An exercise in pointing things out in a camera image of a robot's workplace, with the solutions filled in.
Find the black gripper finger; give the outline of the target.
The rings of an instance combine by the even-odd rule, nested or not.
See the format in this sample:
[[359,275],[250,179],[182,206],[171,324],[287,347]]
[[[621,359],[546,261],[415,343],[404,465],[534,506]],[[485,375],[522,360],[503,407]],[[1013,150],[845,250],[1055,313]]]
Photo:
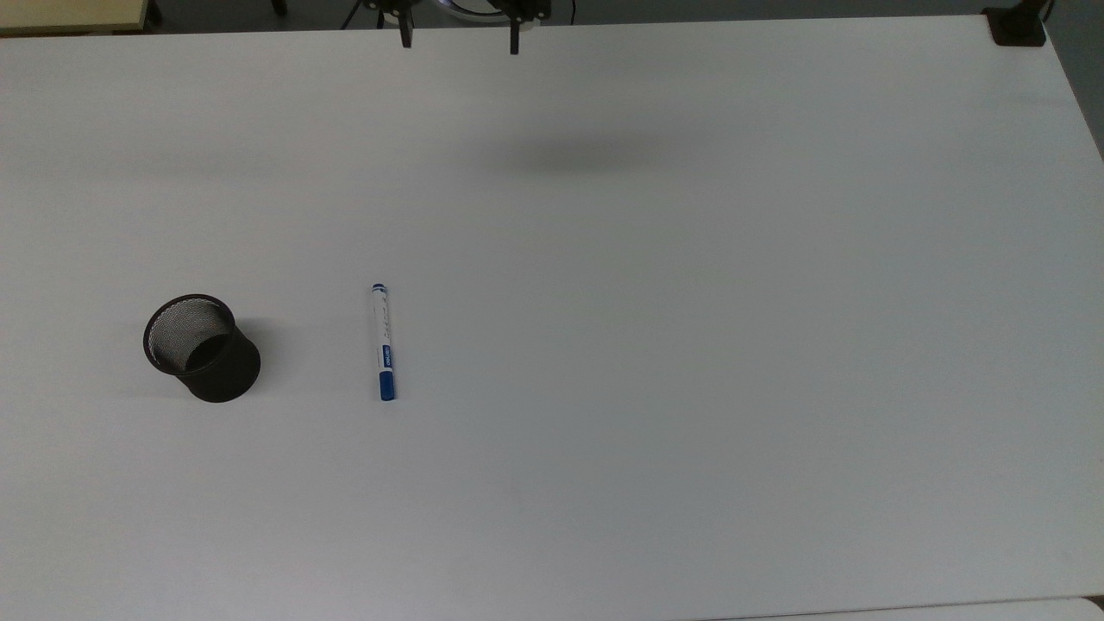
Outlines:
[[375,17],[376,30],[386,27],[391,17],[394,25],[399,28],[399,39],[403,48],[411,48],[411,38],[415,28],[413,8],[420,1],[395,0],[395,1],[363,1],[362,6]]
[[510,54],[518,55],[522,27],[527,23],[548,19],[552,11],[552,1],[540,0],[505,0],[500,11],[507,15],[510,28]]

